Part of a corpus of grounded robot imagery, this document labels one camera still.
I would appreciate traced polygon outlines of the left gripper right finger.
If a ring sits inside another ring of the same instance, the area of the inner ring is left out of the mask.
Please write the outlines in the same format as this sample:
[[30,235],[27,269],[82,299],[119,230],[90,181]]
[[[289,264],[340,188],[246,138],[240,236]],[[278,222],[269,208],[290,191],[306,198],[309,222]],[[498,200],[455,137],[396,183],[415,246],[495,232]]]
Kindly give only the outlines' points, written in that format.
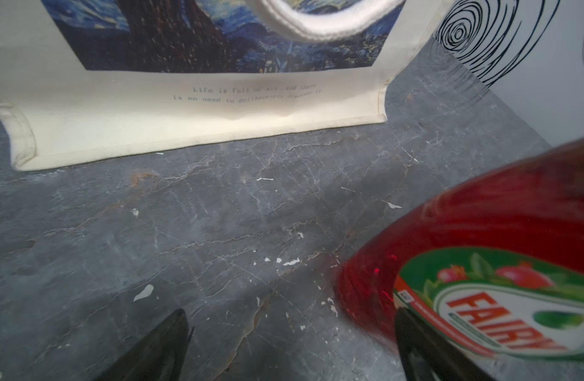
[[408,308],[397,312],[394,328],[407,380],[493,381]]

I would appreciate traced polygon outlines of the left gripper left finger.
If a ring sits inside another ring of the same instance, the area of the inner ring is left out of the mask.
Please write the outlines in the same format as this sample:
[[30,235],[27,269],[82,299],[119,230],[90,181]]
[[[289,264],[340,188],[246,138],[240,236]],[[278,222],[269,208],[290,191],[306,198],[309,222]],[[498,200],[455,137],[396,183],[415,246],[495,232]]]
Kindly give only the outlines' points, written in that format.
[[194,329],[177,309],[97,377],[106,381],[178,381]]

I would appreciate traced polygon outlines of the canvas starry night tote bag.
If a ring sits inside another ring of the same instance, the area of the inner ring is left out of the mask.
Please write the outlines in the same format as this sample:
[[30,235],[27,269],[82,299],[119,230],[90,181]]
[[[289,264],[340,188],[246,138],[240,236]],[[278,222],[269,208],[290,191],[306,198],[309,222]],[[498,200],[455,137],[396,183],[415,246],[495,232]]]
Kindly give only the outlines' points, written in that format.
[[449,1],[0,1],[18,171],[383,123]]

